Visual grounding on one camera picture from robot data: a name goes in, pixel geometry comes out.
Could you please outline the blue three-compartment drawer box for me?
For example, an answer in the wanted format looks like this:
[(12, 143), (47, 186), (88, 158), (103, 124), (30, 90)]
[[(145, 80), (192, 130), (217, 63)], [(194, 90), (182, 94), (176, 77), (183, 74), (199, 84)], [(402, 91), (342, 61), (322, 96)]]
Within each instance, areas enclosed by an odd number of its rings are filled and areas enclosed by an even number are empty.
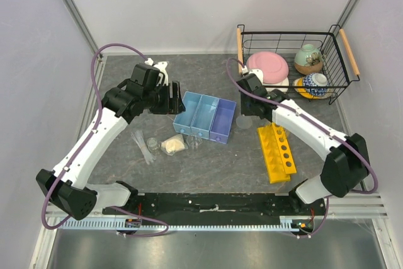
[(177, 133), (227, 143), (237, 106), (235, 101), (187, 91), (183, 103), (185, 111), (173, 121)]

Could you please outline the yellow test tube rack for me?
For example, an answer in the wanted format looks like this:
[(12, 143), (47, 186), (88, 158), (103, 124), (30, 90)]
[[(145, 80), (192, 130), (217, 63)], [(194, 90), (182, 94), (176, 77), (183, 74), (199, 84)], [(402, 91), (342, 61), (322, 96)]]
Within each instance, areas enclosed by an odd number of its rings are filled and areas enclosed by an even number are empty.
[(270, 123), (257, 128), (259, 142), (271, 184), (284, 183), (297, 173), (286, 130)]

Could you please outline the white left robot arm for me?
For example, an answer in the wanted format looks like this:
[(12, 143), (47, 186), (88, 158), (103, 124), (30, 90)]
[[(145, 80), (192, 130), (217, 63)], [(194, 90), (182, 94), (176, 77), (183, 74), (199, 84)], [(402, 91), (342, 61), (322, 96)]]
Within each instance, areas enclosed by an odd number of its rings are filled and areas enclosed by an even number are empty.
[(169, 81), (166, 68), (164, 61), (137, 64), (130, 78), (105, 94), (101, 109), (68, 155), (52, 170), (38, 172), (36, 181), (47, 202), (75, 220), (94, 209), (117, 207), (124, 214), (137, 210), (135, 188), (122, 181), (91, 185), (88, 179), (110, 144), (144, 110), (156, 115), (185, 111), (180, 84)]

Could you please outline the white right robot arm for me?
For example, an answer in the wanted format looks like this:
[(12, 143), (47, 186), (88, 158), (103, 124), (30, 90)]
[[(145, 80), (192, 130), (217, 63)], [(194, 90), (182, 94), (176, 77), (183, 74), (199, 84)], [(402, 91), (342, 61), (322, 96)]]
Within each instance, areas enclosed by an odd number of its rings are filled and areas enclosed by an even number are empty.
[(366, 142), (361, 135), (348, 136), (332, 129), (280, 90), (268, 92), (255, 74), (247, 74), (235, 86), (241, 94), (243, 115), (282, 126), (324, 161), (321, 173), (297, 185), (295, 195), (288, 199), (294, 214), (304, 214), (311, 203), (331, 195), (343, 198), (371, 173)]

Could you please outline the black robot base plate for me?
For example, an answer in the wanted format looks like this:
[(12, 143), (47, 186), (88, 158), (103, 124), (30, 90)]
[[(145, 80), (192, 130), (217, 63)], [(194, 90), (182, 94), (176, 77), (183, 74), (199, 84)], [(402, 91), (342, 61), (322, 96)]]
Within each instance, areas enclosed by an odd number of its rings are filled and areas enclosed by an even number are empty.
[(298, 202), (295, 195), (275, 193), (139, 193), (122, 207), (132, 214), (169, 224), (276, 224), (280, 217), (319, 217), (326, 203)]

